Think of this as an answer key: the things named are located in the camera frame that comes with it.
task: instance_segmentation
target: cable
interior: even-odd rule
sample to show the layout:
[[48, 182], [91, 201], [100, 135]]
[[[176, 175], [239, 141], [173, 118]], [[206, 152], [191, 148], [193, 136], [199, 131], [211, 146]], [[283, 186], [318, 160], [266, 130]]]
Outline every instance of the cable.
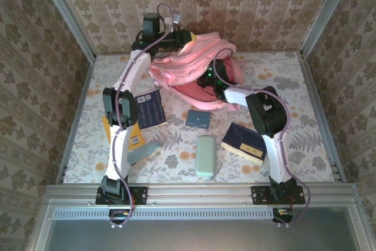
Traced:
[[[224, 48], [220, 51], [218, 51], [218, 53], [216, 54], [216, 56], [214, 57], [214, 62], [213, 62], [213, 69], [214, 69], [214, 73], [216, 74], [216, 76], [223, 82], [225, 83], [226, 85], [228, 86], [234, 86], [234, 85], [231, 85], [230, 83], [226, 82], [224, 79], [222, 79], [217, 70], [216, 70], [216, 65], [215, 65], [215, 60], [218, 56], [219, 53], [221, 53], [222, 51], [226, 50], [226, 49], [230, 49], [230, 48]], [[308, 193], [308, 199], [307, 199], [307, 202], [305, 203], [305, 207], [304, 207], [304, 210], [303, 212], [299, 215], [298, 218], [296, 218], [295, 220], [293, 220], [292, 222], [290, 222], [289, 224], [292, 224], [292, 223], [296, 223], [298, 222], [299, 220], [301, 220], [301, 218], [307, 213], [307, 209], [308, 209], [308, 206], [311, 202], [311, 190], [310, 188], [306, 185], [305, 182], [301, 181], [296, 175], [294, 175], [288, 168], [287, 166], [287, 159], [286, 159], [286, 154], [285, 154], [285, 151], [284, 151], [284, 144], [283, 144], [283, 136], [284, 134], [286, 133], [287, 129], [288, 129], [288, 126], [290, 125], [290, 112], [288, 111], [288, 107], [286, 105], [286, 103], [278, 96], [278, 95], [275, 95], [274, 93], [271, 93], [270, 91], [266, 91], [264, 89], [256, 89], [256, 88], [246, 88], [246, 87], [243, 87], [243, 86], [240, 86], [240, 85], [236, 85], [235, 86], [236, 88], [239, 88], [239, 89], [244, 89], [246, 91], [255, 91], [255, 92], [261, 92], [261, 93], [265, 93], [265, 94], [268, 94], [270, 95], [271, 97], [273, 97], [275, 100], [277, 100], [278, 102], [280, 102], [282, 104], [282, 107], [285, 111], [285, 114], [287, 116], [287, 122], [283, 128], [283, 130], [280, 132], [280, 135], [278, 137], [278, 141], [280, 142], [280, 146], [281, 146], [281, 153], [282, 153], [282, 160], [283, 160], [283, 166], [286, 170], [286, 172], [293, 178], [295, 179], [298, 183], [300, 183], [302, 186], [304, 186], [304, 188], [307, 190], [307, 193]]]
[[210, 96], [215, 96], [215, 94], [210, 94], [208, 91], [206, 91], [205, 89], [202, 88], [203, 91], [205, 91], [207, 94], [209, 94]]
[[226, 50], [229, 50], [230, 51], [230, 55], [228, 55], [227, 57], [232, 57], [234, 55], [234, 51], [229, 48], [229, 47], [226, 47], [226, 48], [223, 48], [221, 50], [218, 51], [218, 53], [216, 54], [216, 56], [214, 56], [214, 60], [213, 60], [213, 70], [214, 70], [214, 73], [216, 74], [217, 78], [220, 79], [220, 81], [222, 81], [225, 85], [228, 85], [228, 86], [234, 86], [234, 84], [232, 83], [228, 83], [226, 82], [223, 78], [221, 78], [221, 76], [219, 75], [219, 73], [217, 72], [217, 68], [216, 68], [216, 61], [217, 61], [217, 57], [220, 53], [222, 53], [223, 51], [226, 51]]
[[113, 221], [113, 218], [114, 217], [119, 217], [118, 215], [120, 214], [123, 214], [123, 215], [128, 215], [129, 214], [129, 212], [125, 212], [124, 210], [115, 210], [115, 211], [111, 211], [112, 212], [112, 215], [111, 215], [111, 217], [108, 219], [108, 222], [112, 225], [112, 227], [115, 227], [114, 226], [114, 221]]
[[290, 206], [289, 210], [293, 211], [293, 213], [294, 213], [294, 199], [292, 197], [290, 197], [290, 199], [291, 199], [291, 206]]
[[294, 201], [293, 201], [292, 197], [291, 197], [291, 208], [290, 208], [290, 210], [293, 212], [293, 218], [291, 219], [291, 221], [293, 222], [294, 217], [295, 217], [295, 212], [294, 212]]
[[141, 30], [141, 31], [139, 31], [139, 32], [137, 33], [137, 35], [136, 35], [136, 40], [139, 39], [140, 34], [141, 34], [142, 32], [143, 32], [143, 31]]
[[276, 216], [274, 216], [274, 215], [273, 215], [273, 217], [274, 217], [275, 219], [279, 220], [281, 223], [285, 223], [286, 226], [288, 227], [288, 224], [289, 224], [289, 223], [285, 222], [285, 221], [282, 220], [280, 217], [276, 217]]
[[[158, 4], [157, 6], [157, 11], [159, 9], [160, 6], [166, 6], [169, 10], [170, 10], [170, 13], [171, 13], [171, 16], [172, 18], [174, 17], [174, 11], [172, 10], [171, 6], [166, 4], [166, 3], [161, 3], [161, 4]], [[140, 53], [138, 53], [136, 55], [136, 57], [134, 58], [134, 60], [131, 61], [129, 67], [127, 68], [127, 71], [125, 72], [125, 74], [123, 75], [122, 77], [122, 80], [120, 82], [120, 85], [116, 91], [116, 95], [115, 95], [115, 108], [116, 108], [116, 116], [117, 116], [117, 122], [119, 123], [119, 129], [116, 131], [115, 133], [115, 137], [113, 138], [113, 142], [112, 142], [112, 163], [113, 163], [113, 167], [117, 173], [117, 175], [119, 176], [120, 180], [124, 183], [125, 185], [125, 188], [127, 190], [127, 194], [128, 194], [128, 198], [129, 198], [129, 204], [130, 204], [130, 210], [129, 210], [129, 213], [128, 213], [128, 216], [123, 220], [123, 222], [121, 224], [116, 224], [113, 222], [112, 218], [110, 218], [110, 223], [113, 225], [113, 226], [122, 226], [124, 225], [128, 219], [130, 218], [130, 216], [132, 215], [132, 212], [135, 208], [134, 206], [134, 203], [133, 203], [133, 197], [132, 197], [132, 194], [130, 193], [130, 189], [129, 189], [129, 186], [127, 184], [127, 181], [125, 181], [125, 179], [123, 178], [123, 176], [121, 175], [120, 171], [119, 171], [119, 168], [118, 166], [116, 165], [116, 158], [115, 158], [115, 143], [116, 143], [116, 140], [118, 138], [118, 134], [120, 132], [123, 131], [123, 125], [122, 125], [122, 121], [121, 121], [121, 118], [120, 118], [120, 110], [119, 110], [119, 94], [120, 94], [120, 90], [121, 88], [123, 87], [124, 85], [124, 81], [127, 77], [127, 75], [129, 74], [129, 71], [131, 70], [132, 66], [137, 62], [137, 60], [148, 50], [150, 49], [151, 47], [155, 46], [156, 44], [158, 44], [160, 41], [164, 40], [165, 37], [167, 37], [167, 35], [169, 34], [169, 32], [172, 30], [173, 28], [173, 22], [171, 22], [170, 26], [169, 26], [169, 30], [163, 35], [161, 36], [159, 39], [157, 39], [156, 41], [154, 41], [152, 44], [150, 44], [149, 46], [145, 47], [144, 50], [142, 50]]]
[[158, 13], [158, 15], [159, 15], [159, 18], [162, 20], [162, 22], [163, 22], [163, 26], [164, 26], [164, 30], [163, 30], [163, 32], [166, 32], [166, 23], [165, 23], [165, 20], [164, 20], [164, 17], [162, 17], [161, 15], [160, 15], [160, 13], [159, 13], [159, 5], [157, 6], [157, 13]]
[[162, 56], [154, 56], [154, 58], [158, 58], [158, 59], [166, 58], [166, 57], [170, 56], [171, 53], [172, 53], [172, 51], [169, 52], [169, 53], [167, 53], [167, 54], [164, 54], [164, 55], [162, 55]]

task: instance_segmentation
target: patterned wallpaper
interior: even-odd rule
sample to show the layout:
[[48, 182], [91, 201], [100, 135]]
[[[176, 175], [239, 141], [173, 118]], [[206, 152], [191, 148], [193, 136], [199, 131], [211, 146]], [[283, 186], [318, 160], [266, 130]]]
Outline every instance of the patterned wallpaper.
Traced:
[[88, 62], [52, 0], [0, 0], [0, 250], [23, 250]]
[[95, 53], [130, 51], [142, 15], [167, 2], [197, 34], [238, 49], [300, 49], [324, 0], [66, 0]]
[[341, 0], [308, 60], [376, 234], [376, 0]]

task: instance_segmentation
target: floral tablecloth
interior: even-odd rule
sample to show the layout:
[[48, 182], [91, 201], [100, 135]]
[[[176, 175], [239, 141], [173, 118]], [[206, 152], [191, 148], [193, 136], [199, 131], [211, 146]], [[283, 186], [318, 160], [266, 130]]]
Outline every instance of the floral tablecloth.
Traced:
[[[238, 52], [238, 62], [247, 77], [246, 85], [264, 88], [271, 85], [288, 103], [291, 115], [286, 144], [289, 167], [300, 179], [309, 182], [333, 181], [307, 88], [300, 70], [298, 53]], [[80, 117], [65, 183], [100, 183], [109, 156], [109, 143], [102, 125], [102, 91], [111, 87], [127, 64], [129, 55], [98, 56], [85, 105]], [[142, 76], [135, 95], [158, 89], [148, 73]], [[210, 127], [185, 126], [187, 112], [195, 109], [177, 95], [161, 89], [168, 125], [142, 130], [146, 143], [158, 140], [163, 148], [132, 166], [130, 183], [268, 182], [269, 161], [256, 163], [220, 146], [231, 122], [253, 129], [248, 109], [211, 112]], [[212, 179], [195, 174], [196, 141], [199, 135], [213, 135], [217, 141], [217, 175]]]

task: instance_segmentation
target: gray floor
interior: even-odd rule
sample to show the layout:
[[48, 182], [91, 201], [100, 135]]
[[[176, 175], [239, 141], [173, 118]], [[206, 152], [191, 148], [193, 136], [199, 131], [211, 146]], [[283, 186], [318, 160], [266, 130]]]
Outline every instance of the gray floor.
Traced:
[[47, 250], [359, 250], [346, 210], [310, 208], [289, 228], [270, 220], [57, 220]]

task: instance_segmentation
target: pink cloth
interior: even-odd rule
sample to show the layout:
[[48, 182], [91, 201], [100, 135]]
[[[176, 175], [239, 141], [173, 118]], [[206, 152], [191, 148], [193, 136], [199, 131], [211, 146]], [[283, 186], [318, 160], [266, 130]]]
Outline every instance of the pink cloth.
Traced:
[[[231, 105], [218, 100], [213, 88], [208, 86], [202, 89], [196, 80], [202, 76], [214, 59], [218, 51], [231, 48], [234, 53], [235, 45], [221, 39], [217, 32], [198, 35], [179, 52], [166, 58], [155, 58], [149, 68], [150, 75], [157, 85], [168, 89], [188, 103], [202, 110], [214, 110], [228, 106], [229, 109], [238, 110], [238, 105]], [[227, 58], [229, 51], [223, 51], [219, 58], [224, 60], [227, 75], [231, 81], [242, 84], [244, 75], [238, 65]]]

